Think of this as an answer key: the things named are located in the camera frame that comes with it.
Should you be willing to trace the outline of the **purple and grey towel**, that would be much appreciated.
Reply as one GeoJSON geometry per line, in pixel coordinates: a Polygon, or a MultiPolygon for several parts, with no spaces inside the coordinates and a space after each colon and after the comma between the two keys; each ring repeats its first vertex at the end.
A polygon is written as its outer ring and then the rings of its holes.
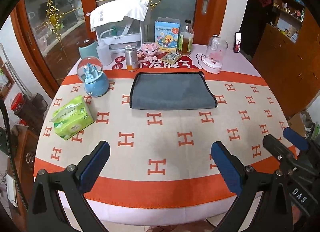
{"type": "Polygon", "coordinates": [[[130,108],[137,110],[197,110],[217,108],[204,73],[138,73],[130,91],[130,108]]]}

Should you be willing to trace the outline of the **brown wooden cabinet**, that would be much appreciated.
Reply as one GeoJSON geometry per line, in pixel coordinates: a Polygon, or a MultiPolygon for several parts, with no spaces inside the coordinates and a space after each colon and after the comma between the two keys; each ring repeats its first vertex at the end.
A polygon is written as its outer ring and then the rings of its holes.
{"type": "Polygon", "coordinates": [[[289,118],[319,94],[319,25],[302,0],[273,0],[252,64],[289,118]]]}

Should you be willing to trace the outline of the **red lidded jar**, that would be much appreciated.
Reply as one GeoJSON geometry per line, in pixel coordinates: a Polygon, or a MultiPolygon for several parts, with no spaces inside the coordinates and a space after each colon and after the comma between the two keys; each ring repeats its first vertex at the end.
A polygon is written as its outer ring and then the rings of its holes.
{"type": "Polygon", "coordinates": [[[25,97],[21,92],[19,92],[13,99],[10,108],[12,111],[18,110],[24,105],[24,103],[25,103],[25,97]]]}

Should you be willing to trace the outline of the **pink dome music box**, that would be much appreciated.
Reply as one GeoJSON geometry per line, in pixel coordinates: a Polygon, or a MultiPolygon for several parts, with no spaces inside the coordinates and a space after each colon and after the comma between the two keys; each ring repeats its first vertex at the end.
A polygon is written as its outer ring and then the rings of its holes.
{"type": "Polygon", "coordinates": [[[213,74],[221,72],[223,65],[223,58],[228,49],[228,43],[218,35],[210,38],[206,54],[201,59],[202,68],[213,74]]]}

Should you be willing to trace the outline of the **foil pill blister pack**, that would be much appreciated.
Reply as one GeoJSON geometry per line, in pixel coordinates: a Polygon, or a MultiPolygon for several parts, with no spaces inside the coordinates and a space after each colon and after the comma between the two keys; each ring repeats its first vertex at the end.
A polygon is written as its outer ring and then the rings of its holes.
{"type": "Polygon", "coordinates": [[[164,63],[167,63],[167,64],[170,64],[170,65],[173,65],[175,64],[179,59],[181,58],[181,55],[178,54],[178,53],[167,53],[165,54],[162,58],[160,58],[159,60],[164,62],[164,63]]]}

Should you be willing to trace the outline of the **blue castle snow globe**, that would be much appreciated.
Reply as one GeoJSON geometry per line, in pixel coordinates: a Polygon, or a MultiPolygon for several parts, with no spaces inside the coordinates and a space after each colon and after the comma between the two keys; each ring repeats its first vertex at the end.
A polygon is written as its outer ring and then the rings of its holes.
{"type": "Polygon", "coordinates": [[[80,59],[76,71],[88,95],[100,97],[108,91],[109,81],[97,57],[89,56],[80,59]]]}

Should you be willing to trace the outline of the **glass bottle amber liquid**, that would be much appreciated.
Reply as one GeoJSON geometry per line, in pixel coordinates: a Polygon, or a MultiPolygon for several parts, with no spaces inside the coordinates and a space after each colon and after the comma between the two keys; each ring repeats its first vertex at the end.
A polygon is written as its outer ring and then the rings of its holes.
{"type": "Polygon", "coordinates": [[[177,51],[181,55],[189,55],[192,50],[194,31],[191,26],[191,20],[185,20],[185,24],[180,28],[177,51]]]}

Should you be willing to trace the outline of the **red printed table mat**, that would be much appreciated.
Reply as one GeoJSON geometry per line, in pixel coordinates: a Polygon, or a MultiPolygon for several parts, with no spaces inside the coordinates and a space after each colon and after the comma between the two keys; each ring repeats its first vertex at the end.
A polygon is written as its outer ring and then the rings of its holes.
{"type": "MultiPolygon", "coordinates": [[[[173,69],[199,69],[196,64],[193,64],[189,56],[180,57],[174,64],[163,62],[161,58],[167,53],[160,53],[156,58],[147,59],[144,55],[138,55],[138,66],[140,69],[147,68],[173,68],[173,69]]],[[[107,67],[112,70],[126,69],[126,60],[124,56],[118,56],[114,59],[113,64],[107,67]]]]}

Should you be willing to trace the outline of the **teal cylindrical container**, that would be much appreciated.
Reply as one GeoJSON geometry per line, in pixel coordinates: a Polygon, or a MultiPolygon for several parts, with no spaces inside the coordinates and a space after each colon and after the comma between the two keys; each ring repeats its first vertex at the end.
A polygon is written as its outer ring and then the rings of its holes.
{"type": "Polygon", "coordinates": [[[97,53],[98,43],[93,39],[86,39],[78,43],[78,50],[80,57],[84,59],[85,57],[96,57],[98,58],[97,53]]]}

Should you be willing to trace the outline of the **blue duck carton box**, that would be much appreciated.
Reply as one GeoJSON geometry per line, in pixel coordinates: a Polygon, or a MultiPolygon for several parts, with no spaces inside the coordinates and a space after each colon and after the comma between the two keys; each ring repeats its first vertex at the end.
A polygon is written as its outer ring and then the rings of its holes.
{"type": "Polygon", "coordinates": [[[170,17],[159,17],[155,21],[155,43],[159,51],[177,51],[180,20],[170,17]]]}

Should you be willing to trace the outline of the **white plastic squeeze bottle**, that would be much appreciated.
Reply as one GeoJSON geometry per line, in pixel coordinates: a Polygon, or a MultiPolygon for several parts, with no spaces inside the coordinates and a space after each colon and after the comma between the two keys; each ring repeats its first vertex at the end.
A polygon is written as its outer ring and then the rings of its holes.
{"type": "Polygon", "coordinates": [[[112,64],[113,60],[110,53],[110,48],[103,40],[98,42],[97,53],[101,63],[105,66],[112,64]]]}

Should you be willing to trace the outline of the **silver orange can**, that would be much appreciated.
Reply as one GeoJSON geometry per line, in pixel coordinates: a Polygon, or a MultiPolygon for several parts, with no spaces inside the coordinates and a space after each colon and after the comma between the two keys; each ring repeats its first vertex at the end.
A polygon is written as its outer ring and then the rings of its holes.
{"type": "Polygon", "coordinates": [[[137,49],[134,45],[125,46],[125,60],[128,71],[138,70],[137,49]]]}

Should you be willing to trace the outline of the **orange wooden glass door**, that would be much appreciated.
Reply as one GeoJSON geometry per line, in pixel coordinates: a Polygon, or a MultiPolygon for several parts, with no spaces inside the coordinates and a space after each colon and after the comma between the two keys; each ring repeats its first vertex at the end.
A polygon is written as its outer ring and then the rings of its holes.
{"type": "Polygon", "coordinates": [[[49,97],[80,58],[100,41],[114,53],[127,44],[158,42],[174,49],[181,26],[156,33],[166,19],[190,20],[195,44],[219,34],[227,0],[20,0],[10,19],[23,56],[49,97]]]}

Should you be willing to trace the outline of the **white desktop appliance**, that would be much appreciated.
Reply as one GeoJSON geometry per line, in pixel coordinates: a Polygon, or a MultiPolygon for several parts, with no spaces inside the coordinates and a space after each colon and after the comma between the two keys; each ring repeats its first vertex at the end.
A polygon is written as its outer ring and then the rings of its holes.
{"type": "Polygon", "coordinates": [[[124,51],[125,46],[129,44],[140,49],[144,43],[144,21],[124,17],[122,21],[91,29],[95,31],[98,42],[103,40],[114,54],[124,51]]]}

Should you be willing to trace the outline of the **white cloth cover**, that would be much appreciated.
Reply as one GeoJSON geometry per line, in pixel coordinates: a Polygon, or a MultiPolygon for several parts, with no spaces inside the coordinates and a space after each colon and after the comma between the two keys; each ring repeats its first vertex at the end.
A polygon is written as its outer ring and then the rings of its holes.
{"type": "Polygon", "coordinates": [[[149,0],[115,0],[95,8],[89,17],[90,27],[122,21],[124,17],[143,22],[148,12],[149,0]]]}

